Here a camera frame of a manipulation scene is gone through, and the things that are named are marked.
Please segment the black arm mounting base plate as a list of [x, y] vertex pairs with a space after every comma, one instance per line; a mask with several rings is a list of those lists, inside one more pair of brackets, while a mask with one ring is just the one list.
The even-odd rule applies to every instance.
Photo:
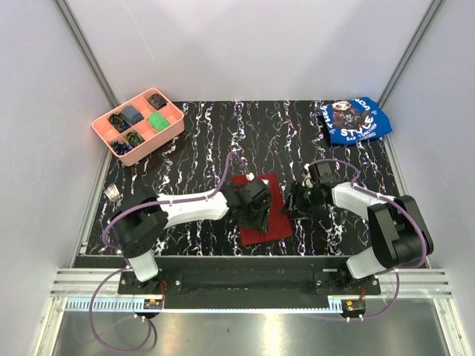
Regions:
[[328, 309], [328, 297], [372, 297], [379, 282], [358, 282], [343, 270], [345, 257], [158, 257], [159, 273], [140, 282], [119, 277], [119, 294], [164, 292], [169, 311], [191, 309]]

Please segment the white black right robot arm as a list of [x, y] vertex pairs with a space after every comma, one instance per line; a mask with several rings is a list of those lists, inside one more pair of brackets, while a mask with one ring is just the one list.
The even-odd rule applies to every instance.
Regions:
[[434, 250], [428, 227], [416, 200], [409, 195], [386, 196], [350, 181], [340, 181], [331, 162], [354, 168], [339, 159], [320, 159], [305, 165], [302, 181], [294, 181], [283, 213], [291, 218], [314, 217], [322, 205], [333, 205], [360, 216], [368, 224], [370, 247], [351, 256], [330, 279], [346, 294], [353, 294], [371, 277], [399, 267], [419, 268]]

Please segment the silver metal fork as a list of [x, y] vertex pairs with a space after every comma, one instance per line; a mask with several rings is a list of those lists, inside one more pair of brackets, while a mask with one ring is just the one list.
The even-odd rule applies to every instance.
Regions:
[[122, 200], [122, 194], [115, 184], [110, 184], [105, 190], [104, 195], [112, 204], [120, 203]]

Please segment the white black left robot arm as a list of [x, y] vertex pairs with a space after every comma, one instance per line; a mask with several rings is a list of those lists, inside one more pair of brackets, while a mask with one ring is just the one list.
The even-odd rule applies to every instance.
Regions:
[[201, 194], [150, 196], [116, 214], [109, 231], [134, 272], [134, 285], [150, 294], [160, 286], [153, 247], [166, 229], [198, 220], [234, 220], [241, 227], [265, 232], [271, 202], [270, 181], [259, 178]]

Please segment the red cloth napkin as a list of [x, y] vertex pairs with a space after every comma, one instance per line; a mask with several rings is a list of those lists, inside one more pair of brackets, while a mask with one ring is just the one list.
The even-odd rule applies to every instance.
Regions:
[[252, 228], [240, 227], [240, 241], [245, 246], [274, 242], [290, 237], [293, 234], [288, 214], [281, 211], [284, 207], [284, 198], [278, 178], [274, 174], [264, 174], [258, 176], [258, 178], [269, 180], [269, 187], [272, 193], [267, 230], [263, 232]]

